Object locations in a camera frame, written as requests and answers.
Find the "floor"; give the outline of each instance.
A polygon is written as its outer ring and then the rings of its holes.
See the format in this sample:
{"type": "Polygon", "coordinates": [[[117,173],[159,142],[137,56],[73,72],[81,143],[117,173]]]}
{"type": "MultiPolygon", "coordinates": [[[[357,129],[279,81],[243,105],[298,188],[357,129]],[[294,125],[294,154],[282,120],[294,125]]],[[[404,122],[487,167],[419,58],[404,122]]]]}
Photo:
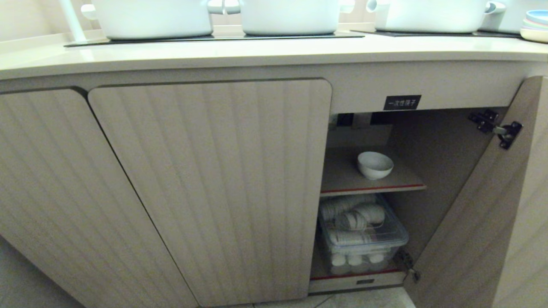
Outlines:
{"type": "Polygon", "coordinates": [[[309,296],[301,300],[229,306],[226,308],[415,308],[403,288],[390,288],[332,295],[309,296]]]}

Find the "pot handle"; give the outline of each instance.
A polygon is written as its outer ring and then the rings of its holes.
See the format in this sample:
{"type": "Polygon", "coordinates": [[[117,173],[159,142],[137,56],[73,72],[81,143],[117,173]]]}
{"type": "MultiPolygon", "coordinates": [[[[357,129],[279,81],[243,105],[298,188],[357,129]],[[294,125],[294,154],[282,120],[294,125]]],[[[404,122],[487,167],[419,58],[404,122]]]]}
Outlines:
{"type": "Polygon", "coordinates": [[[387,10],[390,6],[390,0],[369,0],[366,5],[366,10],[369,13],[387,10]]]}
{"type": "Polygon", "coordinates": [[[356,0],[339,0],[339,8],[341,13],[350,14],[354,10],[356,0]]]}
{"type": "Polygon", "coordinates": [[[240,7],[238,0],[225,0],[225,12],[228,15],[239,14],[240,7]]]}
{"type": "Polygon", "coordinates": [[[500,14],[506,11],[506,6],[500,2],[489,1],[485,6],[485,15],[500,14]]]}
{"type": "Polygon", "coordinates": [[[84,4],[80,8],[80,12],[89,20],[97,20],[97,12],[95,11],[95,6],[93,4],[84,4]]]}
{"type": "Polygon", "coordinates": [[[223,15],[222,0],[209,0],[207,3],[207,11],[209,11],[210,14],[223,15]]]}

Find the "white pipe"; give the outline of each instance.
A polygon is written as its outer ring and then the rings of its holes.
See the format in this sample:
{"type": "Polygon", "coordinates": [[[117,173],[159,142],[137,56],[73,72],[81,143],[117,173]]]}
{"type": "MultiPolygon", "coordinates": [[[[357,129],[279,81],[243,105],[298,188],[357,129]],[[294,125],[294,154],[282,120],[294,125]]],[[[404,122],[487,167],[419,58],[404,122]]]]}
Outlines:
{"type": "Polygon", "coordinates": [[[84,31],[82,30],[82,26],[78,21],[76,12],[74,12],[74,7],[72,6],[71,0],[59,0],[59,3],[61,4],[63,13],[65,13],[65,18],[68,22],[70,30],[72,31],[75,42],[85,42],[86,38],[84,31]]]}

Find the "white pot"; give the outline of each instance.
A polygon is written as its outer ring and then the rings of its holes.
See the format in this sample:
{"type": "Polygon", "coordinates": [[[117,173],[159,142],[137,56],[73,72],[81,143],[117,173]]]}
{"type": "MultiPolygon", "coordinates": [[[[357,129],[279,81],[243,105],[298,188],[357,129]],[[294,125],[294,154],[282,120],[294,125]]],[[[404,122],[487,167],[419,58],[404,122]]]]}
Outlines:
{"type": "Polygon", "coordinates": [[[107,38],[153,39],[209,35],[210,13],[222,14],[222,0],[92,0],[82,7],[98,19],[107,38]]]}
{"type": "Polygon", "coordinates": [[[481,30],[519,33],[530,10],[548,9],[548,0],[497,0],[489,2],[481,30]]]}
{"type": "Polygon", "coordinates": [[[355,0],[225,0],[228,14],[242,14],[249,35],[320,35],[333,33],[339,13],[350,13],[355,0]]]}
{"type": "Polygon", "coordinates": [[[487,0],[369,0],[382,31],[470,33],[477,31],[487,0]]]}

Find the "red edge strip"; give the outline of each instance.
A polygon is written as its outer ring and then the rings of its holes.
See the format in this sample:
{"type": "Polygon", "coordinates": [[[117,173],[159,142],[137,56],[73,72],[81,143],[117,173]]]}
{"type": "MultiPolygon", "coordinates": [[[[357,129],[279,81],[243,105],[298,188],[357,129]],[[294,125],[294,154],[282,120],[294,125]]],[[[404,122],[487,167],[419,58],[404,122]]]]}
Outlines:
{"type": "Polygon", "coordinates": [[[345,191],[364,191],[364,190],[381,190],[381,189],[410,188],[410,187],[426,187],[426,185],[424,185],[424,184],[413,184],[413,185],[370,187],[370,188],[358,188],[358,189],[322,190],[320,193],[345,192],[345,191]]]}
{"type": "Polygon", "coordinates": [[[327,279],[337,279],[337,278],[360,277],[360,276],[369,276],[369,275],[395,273],[395,272],[401,272],[401,270],[392,269],[392,270],[385,270],[380,272],[369,272],[369,273],[350,274],[350,275],[341,275],[341,276],[316,277],[316,278],[310,278],[310,280],[327,280],[327,279]]]}

